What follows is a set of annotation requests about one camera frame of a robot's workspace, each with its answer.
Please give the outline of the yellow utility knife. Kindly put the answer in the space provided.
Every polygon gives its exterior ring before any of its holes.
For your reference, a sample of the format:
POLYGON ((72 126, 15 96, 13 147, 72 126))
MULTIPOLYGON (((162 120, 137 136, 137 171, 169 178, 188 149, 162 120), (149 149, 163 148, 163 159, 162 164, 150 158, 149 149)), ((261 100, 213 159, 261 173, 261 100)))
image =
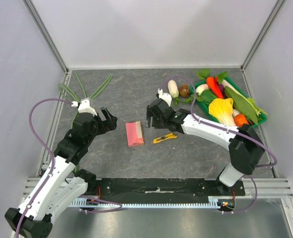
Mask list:
POLYGON ((153 144, 158 144, 158 143, 161 143, 163 141, 166 141, 166 140, 169 140, 169 139, 176 139, 177 138, 177 135, 175 133, 169 133, 167 135, 164 135, 164 136, 161 136, 161 137, 158 137, 156 139, 153 140, 153 144))

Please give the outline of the pink express box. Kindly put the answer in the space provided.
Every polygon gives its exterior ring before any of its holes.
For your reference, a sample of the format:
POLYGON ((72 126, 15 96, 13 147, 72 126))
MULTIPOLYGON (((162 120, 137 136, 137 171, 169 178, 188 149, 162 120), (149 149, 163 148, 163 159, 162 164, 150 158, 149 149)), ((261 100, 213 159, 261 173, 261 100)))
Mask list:
POLYGON ((129 147, 136 147, 145 144, 142 123, 140 121, 126 123, 126 135, 129 147))

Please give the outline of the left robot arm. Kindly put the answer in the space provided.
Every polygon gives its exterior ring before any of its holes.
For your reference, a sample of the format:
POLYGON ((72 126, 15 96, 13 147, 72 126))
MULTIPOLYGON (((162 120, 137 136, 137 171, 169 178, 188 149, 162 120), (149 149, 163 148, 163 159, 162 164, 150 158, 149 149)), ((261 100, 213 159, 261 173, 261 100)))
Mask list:
POLYGON ((55 221, 75 199, 95 193, 96 176, 84 169, 78 171, 63 189, 60 186, 88 152, 94 138, 116 129, 118 119, 106 108, 101 111, 105 120, 94 109, 82 110, 77 115, 35 188, 18 208, 6 211, 5 219, 17 238, 48 237, 55 221))

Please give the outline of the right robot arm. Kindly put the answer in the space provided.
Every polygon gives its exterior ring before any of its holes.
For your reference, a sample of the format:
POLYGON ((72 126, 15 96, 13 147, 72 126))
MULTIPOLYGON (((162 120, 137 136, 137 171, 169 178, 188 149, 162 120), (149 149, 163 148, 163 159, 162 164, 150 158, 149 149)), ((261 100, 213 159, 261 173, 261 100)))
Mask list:
POLYGON ((146 118, 147 127, 197 136, 229 151, 230 163, 215 182, 216 192, 220 195, 231 192, 242 176, 251 175, 265 152, 259 136, 251 126, 222 125, 192 115, 185 109, 175 111, 160 98, 147 106, 146 118))

